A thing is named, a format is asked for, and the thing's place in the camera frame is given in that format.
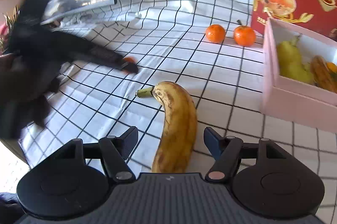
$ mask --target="green pear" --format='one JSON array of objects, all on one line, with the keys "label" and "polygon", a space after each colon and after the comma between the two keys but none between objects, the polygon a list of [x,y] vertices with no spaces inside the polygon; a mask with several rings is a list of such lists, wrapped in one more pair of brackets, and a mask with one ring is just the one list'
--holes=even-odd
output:
[{"label": "green pear", "polygon": [[282,41],[276,46],[278,63],[281,66],[289,63],[302,63],[302,56],[296,44],[300,39],[300,35],[294,37],[291,41]]},{"label": "green pear", "polygon": [[310,67],[297,61],[280,66],[280,75],[302,83],[314,84],[314,76]]}]

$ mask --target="pink box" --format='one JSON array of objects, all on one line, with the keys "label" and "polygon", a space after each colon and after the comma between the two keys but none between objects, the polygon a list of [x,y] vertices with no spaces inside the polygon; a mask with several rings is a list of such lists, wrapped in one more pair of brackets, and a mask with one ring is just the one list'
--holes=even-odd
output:
[{"label": "pink box", "polygon": [[263,49],[265,76],[261,112],[279,119],[337,131],[337,94],[279,75],[276,45],[302,34],[298,48],[303,62],[315,55],[337,62],[337,43],[311,30],[276,19],[268,19]]}]

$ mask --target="yellow banana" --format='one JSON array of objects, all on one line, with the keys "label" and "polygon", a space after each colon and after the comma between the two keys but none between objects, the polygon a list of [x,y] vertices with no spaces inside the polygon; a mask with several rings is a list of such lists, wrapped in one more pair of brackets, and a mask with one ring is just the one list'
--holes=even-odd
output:
[{"label": "yellow banana", "polygon": [[154,173],[184,173],[197,132],[197,112],[188,92],[173,82],[138,90],[138,97],[153,96],[165,110],[163,133],[152,163]]}]

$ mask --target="round black disc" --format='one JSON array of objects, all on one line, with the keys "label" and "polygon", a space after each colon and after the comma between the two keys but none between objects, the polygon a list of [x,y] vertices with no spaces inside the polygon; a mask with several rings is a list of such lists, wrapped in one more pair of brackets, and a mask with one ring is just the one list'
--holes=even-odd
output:
[{"label": "round black disc", "polygon": [[324,196],[321,179],[305,166],[292,168],[276,161],[239,172],[232,183],[236,198],[251,211],[274,219],[312,213]]},{"label": "round black disc", "polygon": [[36,166],[16,189],[28,213],[53,220],[90,212],[107,199],[108,190],[107,178],[100,171],[69,159]]}]

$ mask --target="checkered tablecloth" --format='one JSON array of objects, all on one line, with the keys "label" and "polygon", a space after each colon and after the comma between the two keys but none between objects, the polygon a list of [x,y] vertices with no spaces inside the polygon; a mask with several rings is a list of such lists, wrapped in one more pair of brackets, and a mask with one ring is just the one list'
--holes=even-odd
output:
[{"label": "checkered tablecloth", "polygon": [[[159,145],[164,112],[154,98],[139,99],[136,90],[173,81],[193,97],[198,112],[197,139],[188,172],[205,175],[214,163],[203,143],[203,130],[233,135],[257,143],[270,138],[323,179],[326,194],[317,215],[337,223],[336,133],[265,116],[262,98],[263,38],[249,48],[235,44],[236,21],[250,24],[253,0],[117,0],[116,5],[74,14],[62,21],[62,31],[85,36],[124,56],[133,56],[137,75],[93,63],[65,64],[60,92],[50,95],[52,112],[43,131],[25,128],[21,145],[34,167],[73,138],[85,143],[120,136],[130,126],[139,141],[127,160],[136,176],[150,171]],[[226,29],[222,44],[205,39],[205,29]],[[243,160],[242,168],[255,160]],[[88,164],[102,169],[99,160]]]}]

